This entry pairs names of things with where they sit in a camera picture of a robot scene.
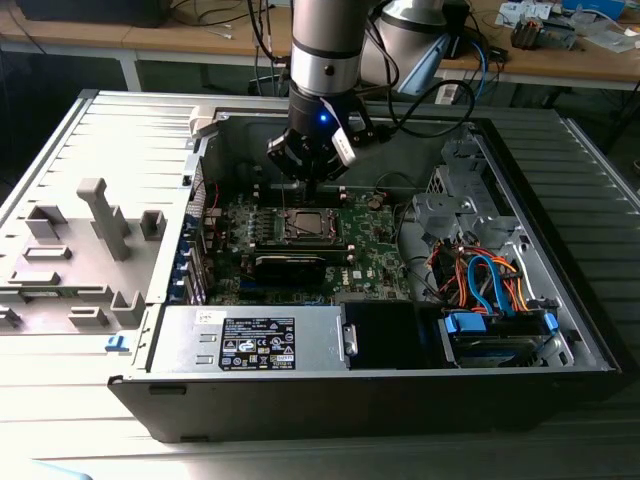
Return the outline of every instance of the green circuit board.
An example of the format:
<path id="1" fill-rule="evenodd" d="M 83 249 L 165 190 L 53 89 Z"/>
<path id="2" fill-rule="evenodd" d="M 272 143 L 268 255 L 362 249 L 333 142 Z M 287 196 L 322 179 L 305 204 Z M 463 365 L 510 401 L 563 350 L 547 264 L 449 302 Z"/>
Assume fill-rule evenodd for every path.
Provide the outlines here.
<path id="1" fill-rule="evenodd" d="M 301 288 L 258 288 L 244 273 L 243 257 L 254 255 L 249 234 L 251 219 L 260 213 L 274 218 L 274 229 L 286 228 L 282 209 L 258 208 L 239 198 L 223 206 L 228 219 L 226 248 L 213 254 L 215 288 L 212 305 L 332 305 L 346 300 L 405 300 L 409 284 L 402 260 L 393 243 L 393 212 L 390 206 L 372 210 L 371 195 L 350 196 L 341 208 L 331 209 L 339 222 L 341 240 L 353 246 L 350 264 L 327 266 L 322 285 Z"/>

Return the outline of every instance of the workbench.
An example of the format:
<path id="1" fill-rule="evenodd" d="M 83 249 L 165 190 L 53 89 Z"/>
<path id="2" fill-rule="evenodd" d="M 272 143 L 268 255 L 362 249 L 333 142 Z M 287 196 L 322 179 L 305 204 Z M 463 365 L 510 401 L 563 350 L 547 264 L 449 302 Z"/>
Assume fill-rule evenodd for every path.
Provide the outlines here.
<path id="1" fill-rule="evenodd" d="M 509 50 L 509 61 L 500 73 L 500 82 L 536 85 L 571 86 L 631 90 L 640 79 L 640 54 L 632 50 L 612 53 L 584 39 L 578 40 L 572 51 L 541 49 L 524 51 L 511 47 L 510 29 L 496 28 L 494 21 L 501 0 L 475 0 L 472 2 L 481 31 L 492 45 Z M 227 0 L 201 0 L 199 10 L 237 5 Z M 32 22 L 22 15 L 10 1 L 0 3 L 0 44 L 5 51 L 42 53 L 16 25 L 6 8 L 11 8 L 16 21 L 22 25 L 44 52 L 50 55 L 112 58 L 120 62 L 130 91 L 142 91 L 143 86 L 136 68 L 138 61 L 154 60 L 199 64 L 252 65 L 255 46 L 248 19 L 231 22 L 233 30 L 229 40 L 210 33 L 203 27 L 182 25 L 169 20 L 158 29 L 134 28 L 123 25 L 93 25 L 67 22 Z M 208 17 L 210 21 L 231 18 L 246 11 L 244 5 Z M 625 13 L 621 21 L 629 22 L 634 14 Z M 291 20 L 288 8 L 271 11 L 274 51 L 277 55 L 289 53 Z M 269 63 L 264 56 L 259 64 Z M 448 79 L 470 79 L 478 68 L 472 52 L 455 60 L 444 60 L 436 76 Z M 496 66 L 490 70 L 496 72 Z"/>
<path id="2" fill-rule="evenodd" d="M 130 178 L 109 176 L 108 162 L 98 161 L 118 157 L 123 138 L 127 148 L 137 152 L 130 165 L 132 171 L 141 174 L 153 168 L 154 173 L 162 173 L 153 177 L 162 177 L 165 190 L 175 189 L 182 180 L 181 166 L 192 148 L 189 115 L 194 107 L 210 105 L 216 98 L 221 100 L 197 95 L 83 92 L 0 208 L 0 225 L 5 225 L 14 208 L 29 202 L 30 187 L 35 188 L 34 194 L 46 192 L 48 196 L 42 197 L 42 201 L 72 195 L 69 181 L 65 181 L 64 175 L 61 177 L 66 170 L 61 169 L 74 158 L 82 161 L 85 168 L 94 162 L 93 173 L 107 175 L 111 188 L 130 185 Z M 260 102 L 265 109 L 284 102 L 244 97 L 234 97 L 234 101 L 253 105 Z M 424 106 L 418 113 L 460 115 L 464 108 Z M 571 161 L 555 162 L 558 165 L 554 171 L 574 172 L 572 178 L 576 182 L 581 175 L 585 176 L 584 172 L 599 168 L 595 161 L 591 162 L 593 165 L 584 164 L 585 155 L 596 155 L 586 138 L 579 130 L 570 133 L 568 121 L 551 110 L 478 107 L 476 115 L 491 119 L 509 148 L 520 152 L 522 168 L 526 166 L 530 178 L 535 179 L 530 181 L 540 192 L 548 191 L 552 184 L 569 175 L 565 173 L 559 178 L 553 171 L 543 173 L 540 169 L 546 160 L 569 155 Z M 92 154 L 82 147 L 91 144 L 99 145 L 99 152 Z M 68 175 L 80 174 L 70 169 Z M 607 178 L 604 175 L 601 178 L 602 189 L 606 189 Z M 143 183 L 135 187 L 132 198 L 136 200 L 130 202 L 135 208 L 153 204 L 153 200 L 144 200 L 139 195 L 143 190 L 158 188 L 149 187 L 150 184 Z M 578 185 L 565 195 L 579 197 L 576 189 L 580 188 L 590 187 Z M 119 201 L 124 208 L 131 207 L 125 200 Z M 170 205 L 161 207 L 169 209 Z M 599 217 L 614 218 L 612 215 Z M 629 222 L 636 221 L 629 217 Z M 609 252 L 614 256 L 616 253 L 617 247 Z M 637 300 L 619 305 L 620 312 L 623 307 L 627 309 L 625 312 L 635 312 L 632 321 L 621 330 L 635 355 L 640 355 L 638 305 Z M 161 444 L 149 436 L 106 387 L 108 376 L 121 373 L 132 359 L 131 353 L 106 353 L 108 338 L 109 334 L 100 332 L 0 336 L 2 454 L 14 459 L 41 459 L 86 472 L 95 480 L 427 477 L 530 480 L 640 475 L 637 385 L 604 404 L 567 412 L 532 432 L 519 434 Z M 470 401 L 477 394 L 481 392 L 469 392 Z"/>

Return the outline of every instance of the warning label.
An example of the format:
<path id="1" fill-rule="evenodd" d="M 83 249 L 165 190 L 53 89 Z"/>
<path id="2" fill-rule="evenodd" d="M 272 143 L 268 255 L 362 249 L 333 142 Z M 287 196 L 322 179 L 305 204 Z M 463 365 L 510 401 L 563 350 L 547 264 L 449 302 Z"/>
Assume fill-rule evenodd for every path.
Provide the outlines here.
<path id="1" fill-rule="evenodd" d="M 293 318 L 225 318 L 222 370 L 294 370 Z"/>

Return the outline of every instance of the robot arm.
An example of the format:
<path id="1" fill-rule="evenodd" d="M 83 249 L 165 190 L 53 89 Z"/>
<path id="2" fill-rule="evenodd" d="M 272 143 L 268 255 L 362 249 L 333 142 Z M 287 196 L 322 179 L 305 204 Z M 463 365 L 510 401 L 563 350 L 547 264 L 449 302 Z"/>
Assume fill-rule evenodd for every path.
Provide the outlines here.
<path id="1" fill-rule="evenodd" d="M 360 75 L 372 83 L 385 83 L 380 77 L 385 71 L 383 57 L 372 50 L 376 47 L 371 41 L 365 44 L 369 11 L 378 3 L 296 1 L 288 126 L 269 142 L 267 155 L 289 178 L 305 182 L 309 198 L 318 182 L 338 178 L 366 150 L 387 140 L 354 90 Z M 378 32 L 394 50 L 409 52 L 400 62 L 401 85 L 418 93 L 446 48 L 442 0 L 386 4 Z"/>

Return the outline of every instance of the red wire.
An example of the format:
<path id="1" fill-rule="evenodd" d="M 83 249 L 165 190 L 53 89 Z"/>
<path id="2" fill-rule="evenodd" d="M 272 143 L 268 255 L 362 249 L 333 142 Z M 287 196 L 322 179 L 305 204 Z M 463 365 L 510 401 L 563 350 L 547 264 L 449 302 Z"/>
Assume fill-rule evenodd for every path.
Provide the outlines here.
<path id="1" fill-rule="evenodd" d="M 428 265 L 433 266 L 433 261 L 436 259 L 439 253 L 440 253 L 440 247 L 437 247 L 431 254 L 431 258 L 429 259 L 429 262 L 427 262 Z"/>
<path id="2" fill-rule="evenodd" d="M 218 206 L 218 198 L 220 198 L 220 189 L 218 188 L 218 184 L 215 182 L 213 182 L 213 184 L 216 186 L 216 198 L 213 201 L 213 207 L 211 207 L 211 210 Z"/>
<path id="3" fill-rule="evenodd" d="M 517 312 L 520 307 L 518 305 L 518 302 L 516 302 L 516 295 L 513 291 L 513 280 L 511 280 L 509 283 L 504 281 L 504 286 L 507 287 L 507 290 L 509 290 L 509 296 L 511 297 L 511 303 L 513 303 L 513 309 Z"/>
<path id="4" fill-rule="evenodd" d="M 445 283 L 442 287 L 440 287 L 440 290 L 438 290 L 438 293 L 444 292 L 444 289 L 447 288 L 449 285 L 451 285 L 455 279 L 456 277 L 451 277 L 447 283 Z"/>
<path id="5" fill-rule="evenodd" d="M 464 278 L 464 272 L 462 271 L 462 267 L 460 266 L 460 259 L 456 259 L 456 278 L 458 279 L 458 288 L 460 289 L 460 307 L 464 307 L 467 304 L 467 288 L 466 282 Z"/>

